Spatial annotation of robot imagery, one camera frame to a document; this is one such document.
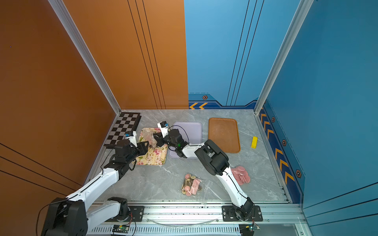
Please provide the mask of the ziploc bag of beige cookies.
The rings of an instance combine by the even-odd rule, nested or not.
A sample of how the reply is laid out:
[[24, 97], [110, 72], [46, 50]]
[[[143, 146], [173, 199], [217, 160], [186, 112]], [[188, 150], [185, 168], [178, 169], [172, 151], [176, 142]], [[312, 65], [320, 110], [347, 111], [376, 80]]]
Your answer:
[[151, 130], [147, 130], [144, 132], [144, 138], [146, 139], [146, 141], [149, 142], [149, 147], [151, 148], [155, 148], [157, 145], [157, 141], [154, 138], [154, 134], [154, 131]]

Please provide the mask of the ziploc bag of mixed cookies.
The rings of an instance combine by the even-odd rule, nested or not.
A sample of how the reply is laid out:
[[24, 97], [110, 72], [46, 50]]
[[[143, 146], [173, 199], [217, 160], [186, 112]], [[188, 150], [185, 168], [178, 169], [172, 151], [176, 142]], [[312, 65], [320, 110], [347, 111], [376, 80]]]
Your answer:
[[185, 201], [195, 201], [205, 206], [208, 204], [207, 197], [210, 186], [210, 180], [188, 173], [184, 177], [181, 193]]

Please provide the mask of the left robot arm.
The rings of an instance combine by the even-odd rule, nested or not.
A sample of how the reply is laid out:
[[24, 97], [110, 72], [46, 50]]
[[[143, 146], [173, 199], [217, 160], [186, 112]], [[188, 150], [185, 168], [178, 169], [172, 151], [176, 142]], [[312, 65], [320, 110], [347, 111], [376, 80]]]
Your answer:
[[41, 230], [42, 236], [85, 236], [89, 231], [108, 219], [120, 222], [132, 221], [132, 212], [125, 198], [111, 197], [99, 207], [92, 204], [109, 187], [134, 169], [139, 156], [147, 154], [149, 142], [120, 140], [114, 147], [101, 172], [82, 188], [65, 198], [56, 198], [47, 205], [47, 214]]

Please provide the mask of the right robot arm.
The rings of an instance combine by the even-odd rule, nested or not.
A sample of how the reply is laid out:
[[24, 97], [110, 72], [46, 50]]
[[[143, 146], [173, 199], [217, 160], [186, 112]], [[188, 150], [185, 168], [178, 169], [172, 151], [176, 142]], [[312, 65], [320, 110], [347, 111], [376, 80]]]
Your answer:
[[153, 135], [157, 146], [167, 145], [181, 158], [197, 157], [207, 172], [219, 179], [229, 194], [237, 219], [255, 218], [256, 206], [234, 177], [229, 158], [212, 140], [193, 145], [185, 141], [178, 129], [161, 128]]

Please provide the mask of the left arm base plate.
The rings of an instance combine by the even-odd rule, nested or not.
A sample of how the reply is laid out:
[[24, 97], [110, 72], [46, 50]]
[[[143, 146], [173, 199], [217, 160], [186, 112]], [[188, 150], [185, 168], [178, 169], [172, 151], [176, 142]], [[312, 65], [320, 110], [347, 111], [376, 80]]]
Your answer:
[[144, 210], [144, 206], [128, 206], [126, 210], [122, 211], [121, 215], [112, 217], [106, 222], [142, 222]]

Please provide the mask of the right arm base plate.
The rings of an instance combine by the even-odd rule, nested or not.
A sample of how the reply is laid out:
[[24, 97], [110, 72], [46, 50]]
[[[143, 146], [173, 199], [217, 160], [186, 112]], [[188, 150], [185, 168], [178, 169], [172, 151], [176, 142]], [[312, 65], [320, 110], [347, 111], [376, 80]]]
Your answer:
[[237, 209], [235, 206], [222, 206], [222, 218], [224, 222], [262, 222], [263, 216], [260, 209], [260, 206], [252, 206], [250, 212], [245, 213], [241, 209]]

